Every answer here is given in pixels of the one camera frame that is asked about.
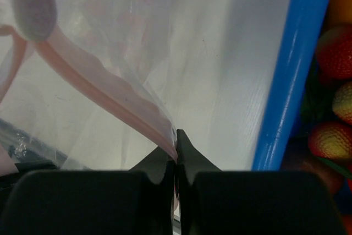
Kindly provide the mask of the clear pink-dotted zip bag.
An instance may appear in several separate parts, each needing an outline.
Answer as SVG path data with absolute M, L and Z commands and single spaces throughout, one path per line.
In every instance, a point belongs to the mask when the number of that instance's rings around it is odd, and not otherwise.
M 177 129 L 251 168 L 289 0 L 1 0 L 1 151 L 130 169 Z

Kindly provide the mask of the strawberry bunch with leaves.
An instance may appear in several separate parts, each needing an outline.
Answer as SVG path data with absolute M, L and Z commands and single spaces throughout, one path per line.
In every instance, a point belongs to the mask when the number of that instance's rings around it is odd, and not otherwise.
M 351 179 L 351 24 L 337 25 L 318 39 L 300 122 L 307 151 L 300 167 L 337 193 Z

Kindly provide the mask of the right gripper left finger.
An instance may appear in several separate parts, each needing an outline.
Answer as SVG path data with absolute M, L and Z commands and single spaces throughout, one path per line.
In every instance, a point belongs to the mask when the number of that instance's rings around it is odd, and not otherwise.
M 1 177 L 1 234 L 172 234 L 174 161 L 154 149 L 132 169 L 19 162 Z

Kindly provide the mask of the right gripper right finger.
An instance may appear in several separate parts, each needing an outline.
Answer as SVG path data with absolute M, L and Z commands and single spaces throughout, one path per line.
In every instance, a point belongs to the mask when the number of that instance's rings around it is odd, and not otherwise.
M 308 172 L 221 171 L 177 131 L 182 234 L 343 234 L 321 179 Z

